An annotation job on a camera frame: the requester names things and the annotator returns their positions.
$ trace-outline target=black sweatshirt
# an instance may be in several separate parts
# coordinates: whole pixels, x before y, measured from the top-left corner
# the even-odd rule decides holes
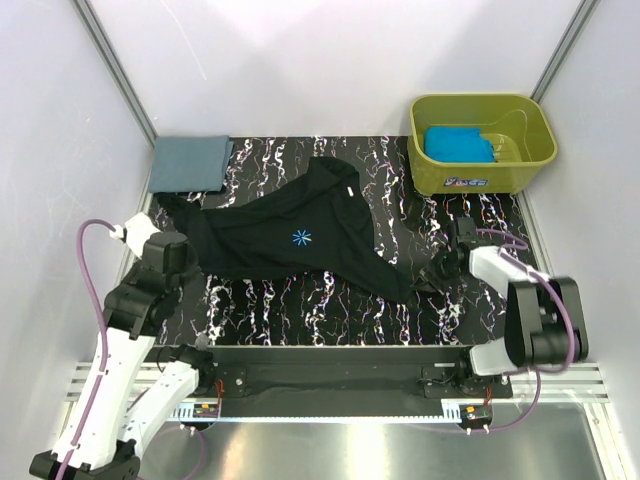
[[[307,173],[240,207],[201,210],[177,195],[156,198],[205,273],[272,280],[329,270],[387,300],[409,298],[409,280],[374,251],[357,170],[337,158],[312,158]]]

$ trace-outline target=blue logo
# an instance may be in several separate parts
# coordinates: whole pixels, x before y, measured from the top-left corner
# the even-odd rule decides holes
[[[293,243],[299,247],[307,246],[311,242],[311,234],[306,230],[298,230],[293,234]]]
[[[472,178],[461,180],[458,177],[449,177],[444,181],[445,187],[486,187],[489,180],[484,178]]]

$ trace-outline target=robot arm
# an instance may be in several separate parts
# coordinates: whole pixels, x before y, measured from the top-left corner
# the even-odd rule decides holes
[[[567,309],[575,345],[572,360],[586,358],[589,346],[580,294],[573,279],[550,278],[530,265],[505,258],[499,247],[478,234],[470,218],[456,219],[449,238],[450,248],[440,250],[421,272],[418,289],[443,292],[470,274],[507,300],[504,337],[465,352],[456,376],[458,387],[464,390],[464,384],[486,384],[495,376],[530,366],[562,364],[567,359],[569,335],[561,312],[532,276],[548,282]]]
[[[52,450],[32,461],[29,471],[38,478],[58,478],[63,459],[70,454],[65,480],[135,480],[144,451],[171,411],[196,388],[209,390],[215,381],[212,355],[181,346],[156,383],[126,410],[138,370],[162,322],[178,305],[180,288],[195,272],[196,259],[184,235],[160,232],[144,214],[126,222],[125,228],[117,228],[115,236],[140,261],[105,298],[106,369],[100,371],[99,336],[68,427]],[[83,418],[84,428],[77,439]]]

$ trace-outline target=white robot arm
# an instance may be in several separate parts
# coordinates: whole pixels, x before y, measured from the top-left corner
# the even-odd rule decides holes
[[[163,320],[178,305],[179,289],[195,271],[196,259],[184,235],[160,232],[142,213],[112,236],[124,241],[140,261],[105,299],[106,368],[100,368],[98,336],[85,388],[66,430],[52,450],[33,459],[29,471],[38,478],[135,480],[144,451],[173,409],[197,388],[214,386],[212,354],[184,345],[127,411],[138,370]]]

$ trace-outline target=blue cloth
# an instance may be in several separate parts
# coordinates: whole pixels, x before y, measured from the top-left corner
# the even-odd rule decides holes
[[[229,137],[158,137],[151,193],[222,190],[233,143]]]
[[[495,161],[489,140],[479,128],[431,127],[424,134],[425,153],[438,162],[489,163]]]

